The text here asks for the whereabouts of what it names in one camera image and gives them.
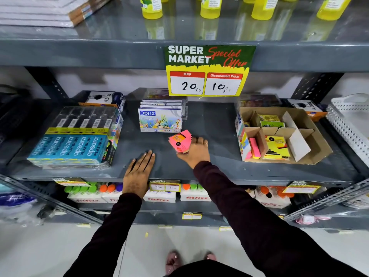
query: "purple bottle cap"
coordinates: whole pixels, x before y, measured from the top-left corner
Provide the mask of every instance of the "purple bottle cap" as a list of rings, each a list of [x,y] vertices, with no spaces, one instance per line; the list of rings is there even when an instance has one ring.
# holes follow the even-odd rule
[[[122,191],[123,190],[123,184],[118,184],[117,186],[116,186],[116,191]]]

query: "dark maroon sleeve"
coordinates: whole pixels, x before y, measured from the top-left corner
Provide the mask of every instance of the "dark maroon sleeve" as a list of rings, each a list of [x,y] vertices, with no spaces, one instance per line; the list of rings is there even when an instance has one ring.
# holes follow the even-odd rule
[[[253,265],[266,276],[318,276],[325,270],[329,275],[347,272],[365,276],[333,259],[307,233],[265,208],[215,165],[202,161],[193,172],[228,220]]]
[[[113,276],[120,251],[141,204],[138,195],[122,194],[64,277]],[[104,266],[93,266],[100,257],[104,259]]]

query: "floor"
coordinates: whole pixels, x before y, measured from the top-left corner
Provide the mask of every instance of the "floor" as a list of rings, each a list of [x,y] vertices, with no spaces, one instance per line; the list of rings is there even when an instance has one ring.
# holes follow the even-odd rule
[[[91,239],[97,225],[48,223],[22,228],[0,225],[0,272],[2,277],[61,277]],[[369,275],[369,232],[330,234],[322,229],[306,232],[331,256]],[[161,277],[167,253],[177,249],[185,263],[200,260],[207,250],[218,261],[258,277],[258,271],[232,231],[218,228],[133,225],[124,245],[114,277]]]

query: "pink shoe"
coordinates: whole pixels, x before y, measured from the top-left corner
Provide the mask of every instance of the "pink shoe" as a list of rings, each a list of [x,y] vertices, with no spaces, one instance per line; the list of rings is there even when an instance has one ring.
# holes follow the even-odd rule
[[[204,257],[204,260],[214,260],[217,261],[217,257],[212,252],[207,252]]]
[[[169,275],[178,267],[181,267],[182,260],[177,251],[172,251],[166,257],[165,274]]]

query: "special offer sign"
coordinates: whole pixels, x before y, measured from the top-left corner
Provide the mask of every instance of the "special offer sign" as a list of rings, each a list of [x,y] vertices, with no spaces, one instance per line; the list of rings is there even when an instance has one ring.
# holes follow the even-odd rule
[[[256,46],[164,47],[169,94],[239,96]]]

